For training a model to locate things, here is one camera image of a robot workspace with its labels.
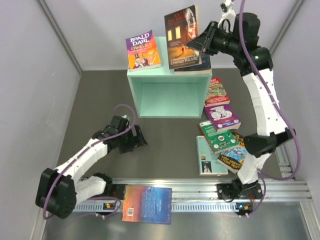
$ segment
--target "blue book cover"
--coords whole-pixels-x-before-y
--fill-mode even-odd
[[[228,169],[217,159],[220,154],[214,154],[204,136],[196,137],[200,175],[227,175]]]
[[[127,185],[122,221],[152,224],[171,223],[172,188]]]

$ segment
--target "book spine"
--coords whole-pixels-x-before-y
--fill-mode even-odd
[[[212,144],[210,143],[210,140],[209,140],[208,136],[206,135],[205,131],[202,129],[202,127],[201,127],[199,124],[198,124],[198,126],[199,126],[199,128],[200,128],[203,136],[205,137],[206,141],[208,142],[210,148],[212,149],[212,151],[213,151],[214,153],[216,153],[216,152],[215,152],[215,148],[214,148],[214,146],[212,146]]]

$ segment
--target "wooden cube shelf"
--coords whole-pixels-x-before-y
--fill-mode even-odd
[[[166,37],[156,37],[161,67],[127,71],[139,118],[200,118],[211,74],[175,75],[169,69]]]

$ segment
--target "book cover illustration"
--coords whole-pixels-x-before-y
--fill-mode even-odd
[[[127,38],[125,42],[130,71],[152,69],[161,66],[156,38],[152,30],[139,36]]]
[[[205,106],[204,111],[217,132],[238,129],[241,122],[229,105]]]
[[[200,53],[201,64],[174,69],[174,74],[211,74],[210,56]]]
[[[200,175],[227,175],[228,169],[221,165],[217,159],[219,154],[214,154],[204,136],[196,137]]]
[[[234,149],[239,145],[231,131],[217,132],[210,120],[201,121],[198,125],[215,154]]]
[[[217,161],[228,168],[231,172],[237,173],[242,167],[248,152],[245,147],[245,138],[238,133],[234,133],[233,135],[239,142],[239,146],[222,152]]]
[[[199,52],[187,47],[198,36],[195,5],[164,16],[164,22],[169,69],[200,64]]]
[[[220,78],[212,78],[209,85],[209,91],[206,96],[205,106],[212,107],[216,105],[229,104],[229,96],[222,85]]]
[[[171,203],[171,188],[127,185],[122,221],[169,225],[171,223]]]

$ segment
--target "dark book cover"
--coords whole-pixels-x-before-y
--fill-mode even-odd
[[[200,63],[200,53],[187,43],[198,36],[195,5],[164,16],[169,69]]]
[[[210,56],[204,53],[200,54],[201,56],[201,64],[176,68],[174,73],[176,72],[198,72],[203,70],[211,70]]]
[[[172,188],[127,185],[122,221],[170,224],[171,203]]]
[[[238,133],[234,133],[233,135],[238,141],[239,146],[222,152],[217,161],[236,174],[242,167],[248,151],[245,147],[245,138]]]

